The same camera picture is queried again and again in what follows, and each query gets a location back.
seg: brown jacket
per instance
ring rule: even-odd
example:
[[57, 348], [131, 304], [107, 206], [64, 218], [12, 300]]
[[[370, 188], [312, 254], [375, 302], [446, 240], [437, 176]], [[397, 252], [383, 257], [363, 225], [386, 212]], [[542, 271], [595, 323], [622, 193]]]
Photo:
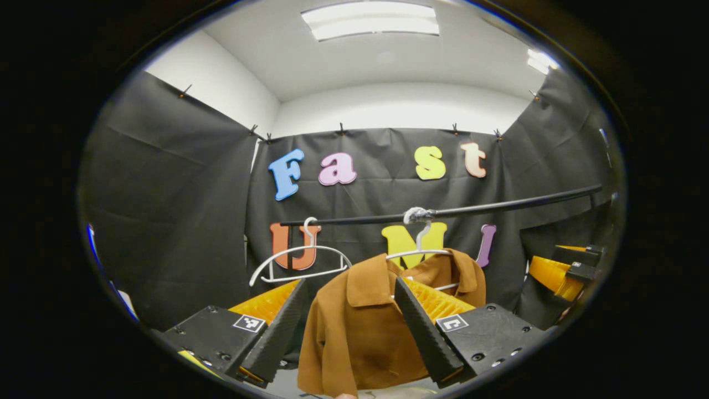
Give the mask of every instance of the brown jacket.
[[298, 365], [298, 388], [332, 397], [357, 395], [428, 375], [393, 295], [397, 275], [440, 287], [480, 307], [485, 276], [468, 255], [434, 255], [401, 270], [386, 254], [353, 265], [322, 287], [311, 305]]

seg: clothing rack bar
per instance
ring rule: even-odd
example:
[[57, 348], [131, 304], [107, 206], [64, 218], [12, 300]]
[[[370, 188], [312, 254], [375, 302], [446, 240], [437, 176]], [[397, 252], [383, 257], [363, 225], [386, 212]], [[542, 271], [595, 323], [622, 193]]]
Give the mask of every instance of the clothing rack bar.
[[[515, 209], [524, 209], [531, 207], [540, 207], [542, 205], [554, 204], [556, 202], [563, 202], [568, 200], [574, 200], [576, 198], [585, 197], [586, 195], [591, 196], [594, 193], [600, 192], [603, 189], [602, 185], [593, 185], [585, 188], [579, 188], [576, 190], [570, 190], [565, 192], [558, 192], [557, 194], [543, 195], [541, 197], [517, 199], [515, 201], [507, 202], [497, 202], [495, 204], [486, 205], [474, 205], [471, 207], [462, 208], [452, 208], [452, 209], [441, 209], [434, 210], [430, 209], [431, 215], [433, 217], [451, 217], [461, 214], [473, 215], [473, 214], [487, 214], [492, 212], [504, 212], [512, 211]], [[311, 226], [324, 225], [324, 224], [380, 224], [380, 223], [393, 223], [402, 222], [403, 214], [390, 214], [382, 216], [373, 217], [347, 217], [342, 219], [321, 219], [317, 221], [310, 222]], [[281, 226], [303, 226], [304, 220], [298, 220], [294, 222], [282, 222]]]

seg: blue foam letter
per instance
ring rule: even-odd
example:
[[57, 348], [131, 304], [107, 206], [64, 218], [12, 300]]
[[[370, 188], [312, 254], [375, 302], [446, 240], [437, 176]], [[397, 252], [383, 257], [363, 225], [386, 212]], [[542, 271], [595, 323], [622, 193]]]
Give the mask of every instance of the blue foam letter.
[[273, 178], [276, 180], [276, 201], [290, 197], [298, 191], [298, 185], [291, 181], [291, 177], [295, 180], [301, 178], [301, 169], [295, 160], [303, 160], [303, 151], [296, 148], [287, 153], [280, 159], [277, 159], [268, 165], [268, 169], [273, 172]]

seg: ceiling light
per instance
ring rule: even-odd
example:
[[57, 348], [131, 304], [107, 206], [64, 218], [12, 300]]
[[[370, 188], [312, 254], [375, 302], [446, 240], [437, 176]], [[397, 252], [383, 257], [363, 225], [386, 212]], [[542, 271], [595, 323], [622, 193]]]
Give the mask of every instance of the ceiling light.
[[533, 67], [544, 75], [549, 73], [549, 68], [555, 70], [559, 67], [559, 64], [557, 64], [554, 60], [552, 60], [548, 55], [544, 53], [529, 49], [527, 50], [527, 55], [529, 55], [527, 65]]
[[433, 8], [395, 1], [361, 1], [301, 13], [318, 41], [364, 33], [438, 35]]

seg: clothes hanger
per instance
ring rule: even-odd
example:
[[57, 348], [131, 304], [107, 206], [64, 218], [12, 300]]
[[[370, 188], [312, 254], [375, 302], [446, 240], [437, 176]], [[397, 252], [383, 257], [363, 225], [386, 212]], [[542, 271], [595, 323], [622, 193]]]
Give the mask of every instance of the clothes hanger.
[[[308, 236], [311, 238], [311, 245], [306, 245], [306, 246], [297, 246], [296, 248], [288, 248], [284, 251], [280, 251], [270, 258], [266, 259], [264, 263], [261, 263], [261, 265], [256, 268], [256, 271], [251, 275], [251, 279], [249, 280], [249, 286], [253, 287], [254, 283], [256, 282], [256, 277], [258, 277], [259, 273], [261, 273], [261, 270], [263, 270], [266, 266], [269, 266], [269, 277], [263, 277], [261, 276], [261, 280], [267, 282], [267, 283], [278, 283], [279, 281], [290, 281], [290, 280], [298, 280], [300, 278], [308, 278], [308, 277], [315, 277], [317, 275], [325, 275], [325, 274], [330, 274], [330, 273], [336, 273], [343, 271], [347, 269], [348, 267], [352, 267], [352, 262], [340, 251], [337, 249], [331, 248], [329, 246], [321, 246], [321, 245], [316, 245], [316, 237], [312, 235], [310, 230], [308, 230], [308, 224], [310, 222], [314, 222], [317, 219], [314, 217], [309, 217], [305, 220], [305, 223], [303, 223], [303, 227], [305, 229], [305, 233], [308, 234]], [[319, 273], [313, 273], [313, 274], [307, 274], [307, 275], [298, 275], [296, 277], [283, 277], [283, 278], [274, 278], [273, 277], [273, 260], [275, 258], [278, 258], [280, 255], [283, 255], [288, 252], [294, 252], [294, 251], [300, 251], [303, 249], [309, 249], [309, 248], [316, 248], [316, 249], [325, 249], [328, 251], [336, 252], [340, 255], [340, 268], [335, 269], [335, 270], [328, 270], [328, 271], [323, 271]]]
[[[387, 260], [389, 259], [394, 259], [394, 258], [399, 258], [402, 256], [409, 256], [409, 255], [417, 255], [419, 253], [440, 253], [442, 255], [448, 255], [448, 256], [453, 256], [453, 254], [449, 251], [442, 250], [442, 249], [422, 249], [421, 248], [421, 242], [423, 240], [423, 236], [425, 236], [429, 230], [431, 230], [431, 218], [429, 217], [429, 212], [426, 209], [420, 208], [420, 207], [414, 207], [406, 211], [406, 213], [403, 215], [403, 223], [404, 224], [410, 224], [411, 222], [419, 222], [420, 218], [426, 217], [426, 226], [421, 230], [418, 235], [416, 236], [416, 250], [415, 251], [407, 251], [407, 252], [400, 252], [400, 253], [394, 253], [391, 255], [388, 255], [386, 257]], [[457, 287], [459, 283], [453, 283], [449, 285], [444, 285], [442, 287], [436, 287], [436, 290], [447, 290], [448, 288], [453, 288]]]

